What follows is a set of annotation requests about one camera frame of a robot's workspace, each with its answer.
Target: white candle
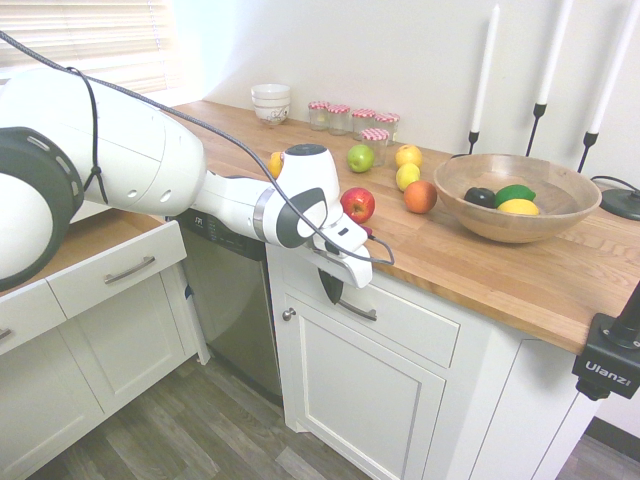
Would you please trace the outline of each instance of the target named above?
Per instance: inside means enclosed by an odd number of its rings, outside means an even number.
[[[551,89],[551,81],[553,80],[553,73],[555,72],[556,65],[558,64],[560,47],[562,46],[564,32],[567,29],[567,23],[569,23],[569,14],[571,13],[572,6],[573,0],[564,0],[562,2],[560,15],[558,15],[558,23],[556,24],[556,30],[553,34],[553,40],[551,41],[549,58],[547,59],[547,65],[544,69],[544,76],[542,77],[542,85],[540,86],[538,101],[536,102],[538,105],[547,104],[547,99],[549,98],[549,90]]]
[[[634,0],[631,4],[631,8],[629,8],[629,14],[627,15],[627,20],[624,24],[624,28],[622,29],[622,35],[620,35],[620,40],[618,40],[616,53],[613,56],[613,61],[611,62],[611,68],[609,69],[607,80],[604,84],[604,88],[602,89],[602,93],[600,94],[600,101],[598,102],[596,112],[593,115],[591,127],[589,127],[589,130],[587,130],[589,133],[600,132],[602,117],[604,117],[604,111],[607,109],[607,104],[609,103],[609,98],[611,97],[613,86],[616,83],[618,72],[620,71],[620,67],[622,66],[624,55],[627,52],[627,47],[629,46],[629,42],[631,41],[631,35],[633,34],[633,28],[636,25],[639,13],[640,0]]]
[[[476,95],[476,105],[473,110],[473,121],[471,131],[480,131],[480,119],[482,118],[482,108],[484,107],[484,97],[487,93],[487,83],[489,83],[489,70],[491,70],[491,59],[493,57],[493,46],[496,43],[496,33],[498,31],[498,20],[500,19],[500,6],[496,4],[491,13],[487,42],[484,45],[484,56],[482,57],[482,70],[480,71],[480,83],[478,84],[478,94]]]

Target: dishwasher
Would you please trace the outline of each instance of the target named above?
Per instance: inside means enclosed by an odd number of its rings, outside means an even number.
[[[263,397],[282,405],[264,243],[189,209],[180,224],[185,274],[213,355]]]

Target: wooden countertop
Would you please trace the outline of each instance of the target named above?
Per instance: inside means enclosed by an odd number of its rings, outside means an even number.
[[[179,110],[235,136],[265,161],[272,152],[296,144],[326,146],[336,161],[341,190],[360,186],[375,196],[376,211],[367,225],[396,257],[393,267],[376,268],[572,353],[582,351],[594,314],[619,315],[640,279],[639,222],[598,209],[552,239],[500,244],[466,230],[440,201],[426,215],[408,212],[395,185],[397,147],[387,149],[385,167],[355,174],[345,161],[356,143],[350,136],[315,132],[293,120],[268,126],[252,111],[202,101]],[[212,171],[265,178],[236,146],[182,123],[202,139]],[[434,169],[449,154],[422,151],[422,178],[432,181]],[[384,257],[377,244],[368,242],[367,247]]]

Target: wooden bowl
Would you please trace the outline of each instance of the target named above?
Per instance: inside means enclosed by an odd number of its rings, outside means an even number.
[[[602,195],[587,177],[545,160],[517,155],[454,157],[434,172],[440,199],[469,230],[491,240],[529,243],[566,230],[586,218]],[[518,183],[536,193],[540,215],[518,215],[484,208],[463,200],[471,187],[497,192]]]

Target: yellow fruit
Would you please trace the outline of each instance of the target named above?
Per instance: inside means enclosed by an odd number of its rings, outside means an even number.
[[[401,166],[396,172],[396,184],[403,192],[409,184],[418,180],[420,180],[420,169],[413,163],[407,163]]]
[[[273,178],[278,178],[280,176],[280,172],[282,172],[282,165],[284,162],[282,161],[282,152],[274,152],[271,154],[271,158],[267,163],[267,168]]]
[[[407,163],[422,166],[422,152],[415,145],[403,145],[396,152],[396,167],[400,168]]]
[[[540,210],[531,200],[524,198],[514,198],[507,200],[498,206],[498,210],[506,213],[517,213],[519,215],[539,215]]]

